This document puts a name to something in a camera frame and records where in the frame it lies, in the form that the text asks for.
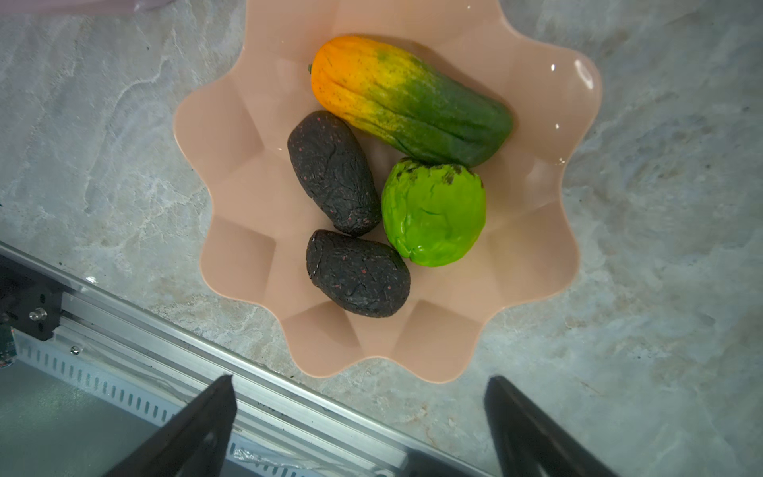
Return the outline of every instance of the green fruit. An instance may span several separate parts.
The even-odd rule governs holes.
[[[381,196],[389,242],[419,265],[455,262],[485,226],[485,187],[463,166],[403,159],[390,172]]]

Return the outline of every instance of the marble countertop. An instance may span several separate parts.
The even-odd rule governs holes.
[[[0,18],[0,240],[489,472],[481,400],[502,374],[623,476],[757,475],[760,2],[504,5],[520,31],[580,50],[603,76],[564,181],[581,271],[495,317],[445,385],[380,359],[312,379],[273,316],[202,281],[211,204],[172,116],[233,65],[244,7]]]

